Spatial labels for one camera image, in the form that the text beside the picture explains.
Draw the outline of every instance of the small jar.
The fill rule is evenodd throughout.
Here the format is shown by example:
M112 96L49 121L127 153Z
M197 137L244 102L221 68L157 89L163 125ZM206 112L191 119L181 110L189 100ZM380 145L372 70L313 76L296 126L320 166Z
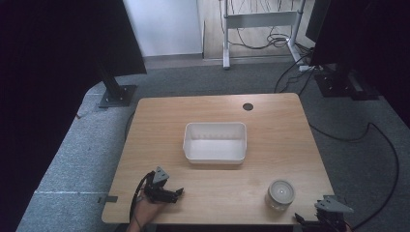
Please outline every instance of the small jar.
M292 185L284 180L273 181L265 195L268 206L277 211L284 211L295 199L295 190Z

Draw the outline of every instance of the white wall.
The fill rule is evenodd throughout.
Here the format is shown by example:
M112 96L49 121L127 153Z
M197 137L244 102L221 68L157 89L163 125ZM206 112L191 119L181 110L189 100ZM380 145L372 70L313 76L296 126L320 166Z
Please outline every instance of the white wall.
M142 56L202 52L196 1L123 1Z

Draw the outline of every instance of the wooden table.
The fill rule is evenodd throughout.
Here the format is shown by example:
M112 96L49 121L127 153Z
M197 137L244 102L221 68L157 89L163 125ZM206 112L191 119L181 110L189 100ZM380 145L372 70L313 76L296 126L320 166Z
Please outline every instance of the wooden table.
M251 103L253 110L243 109ZM241 165L190 164L183 151L191 122L242 122L248 149ZM161 166L166 189L185 188L155 223L295 224L294 214L316 220L313 204L333 194L301 102L295 94L143 99L138 103L102 220L129 222L139 181ZM290 182L296 198L285 212L269 208L264 196L275 179Z

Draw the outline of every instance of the grommet hole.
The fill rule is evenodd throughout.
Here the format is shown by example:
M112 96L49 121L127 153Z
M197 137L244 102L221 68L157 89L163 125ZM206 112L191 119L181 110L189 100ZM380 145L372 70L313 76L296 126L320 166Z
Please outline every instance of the grommet hole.
M251 110L253 110L253 104L251 104L251 103L245 103L245 104L242 106L242 108L243 108L244 110L246 110L246 111L251 111Z

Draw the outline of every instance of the metal stand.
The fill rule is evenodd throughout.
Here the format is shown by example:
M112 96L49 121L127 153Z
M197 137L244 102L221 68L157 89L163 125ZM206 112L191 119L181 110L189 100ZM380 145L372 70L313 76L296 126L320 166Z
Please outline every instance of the metal stand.
M107 73L103 64L95 59L95 67L99 75L102 77L102 82L106 87L106 91L102 96L99 108L109 107L127 107L130 106L132 95L136 90L136 85L119 85L114 76Z
M301 0L301 5L297 12L278 12L264 14L228 14L228 1L224 0L224 15L223 15L223 68L229 70L229 40L228 29L249 28L249 27L267 27L267 26L293 26L292 36L287 43L290 53L298 65L303 65L301 55L296 50L295 40L298 35L299 25L301 24L302 15L304 13L305 1Z

